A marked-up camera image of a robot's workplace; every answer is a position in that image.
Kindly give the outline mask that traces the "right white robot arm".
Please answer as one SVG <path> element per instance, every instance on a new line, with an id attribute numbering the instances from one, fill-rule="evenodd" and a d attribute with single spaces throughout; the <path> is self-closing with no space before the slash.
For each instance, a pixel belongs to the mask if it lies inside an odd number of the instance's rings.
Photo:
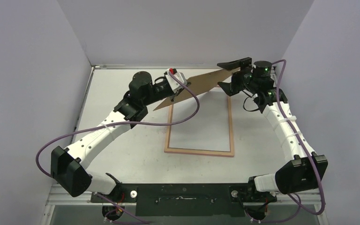
<path id="1" fill-rule="evenodd" d="M 273 64 L 255 61 L 250 57 L 221 62 L 218 67 L 232 73 L 230 82 L 219 82 L 219 87 L 233 96 L 242 91 L 252 94 L 253 102 L 270 123 L 284 152 L 286 164 L 275 173 L 252 177 L 247 186 L 247 197 L 260 200 L 265 192 L 291 194 L 318 189 L 328 166 L 324 155 L 318 155 L 300 131 L 296 116 L 290 110 L 288 99 L 272 75 Z"/>

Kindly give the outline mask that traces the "brown cardboard backing board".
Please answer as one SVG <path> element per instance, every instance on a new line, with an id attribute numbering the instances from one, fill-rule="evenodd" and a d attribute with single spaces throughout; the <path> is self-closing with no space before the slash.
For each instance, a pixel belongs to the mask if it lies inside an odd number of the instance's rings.
<path id="1" fill-rule="evenodd" d="M 232 73 L 236 71 L 239 71 L 239 69 L 234 69 L 230 71 L 221 69 L 201 75 L 192 76 L 187 79 L 187 81 L 191 83 L 188 88 L 196 96 L 198 96 L 200 94 L 210 91 L 218 85 L 218 82 L 223 82 L 227 78 L 231 77 Z M 174 98 L 173 101 L 170 98 L 165 99 L 154 109 L 154 111 L 182 102 L 189 98 L 193 98 L 192 95 L 187 90 L 183 90 L 178 96 Z"/>

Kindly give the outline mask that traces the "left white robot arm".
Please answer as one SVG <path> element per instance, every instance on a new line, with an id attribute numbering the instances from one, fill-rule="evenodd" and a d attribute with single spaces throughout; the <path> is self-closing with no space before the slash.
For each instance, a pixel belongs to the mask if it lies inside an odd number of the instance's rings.
<path id="1" fill-rule="evenodd" d="M 147 106 L 164 98 L 173 100 L 187 85 L 185 76 L 174 68 L 152 80 L 146 71 L 137 72 L 129 83 L 123 99 L 100 123 L 99 128 L 77 142 L 51 152 L 51 176 L 72 196 L 97 191 L 110 202 L 121 196 L 118 180 L 112 175 L 93 175 L 86 169 L 94 158 L 111 142 L 134 127 L 129 121 L 141 121 L 148 113 Z"/>

